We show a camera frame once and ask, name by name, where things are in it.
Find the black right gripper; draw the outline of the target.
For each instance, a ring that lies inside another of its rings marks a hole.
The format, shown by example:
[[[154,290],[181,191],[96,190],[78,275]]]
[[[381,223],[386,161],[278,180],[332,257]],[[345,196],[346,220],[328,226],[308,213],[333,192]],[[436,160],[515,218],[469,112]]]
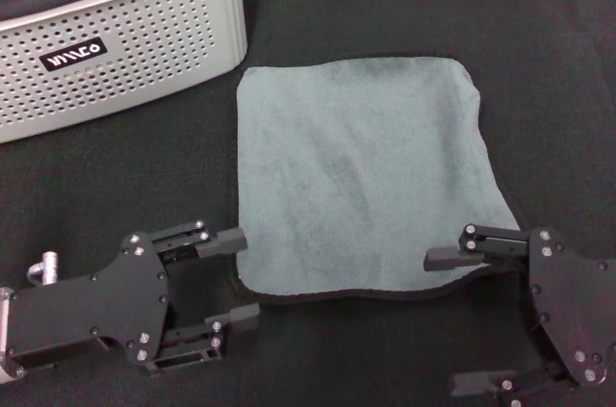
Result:
[[[425,252],[425,271],[492,265],[523,266],[541,325],[580,386],[602,383],[615,345],[615,260],[590,259],[551,228],[528,231],[467,224],[456,246]],[[578,385],[556,361],[534,369],[455,373],[452,397],[491,395],[499,406],[549,406]]]

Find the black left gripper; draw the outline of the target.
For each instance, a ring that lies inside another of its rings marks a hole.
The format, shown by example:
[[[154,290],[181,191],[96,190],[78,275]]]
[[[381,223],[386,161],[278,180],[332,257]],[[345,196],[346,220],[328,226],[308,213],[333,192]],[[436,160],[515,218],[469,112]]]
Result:
[[[214,232],[202,220],[151,237],[128,236],[118,256],[97,272],[15,292],[8,356],[34,369],[115,343],[129,363],[148,364],[160,351],[168,309],[162,261],[204,260],[247,248],[242,228]]]

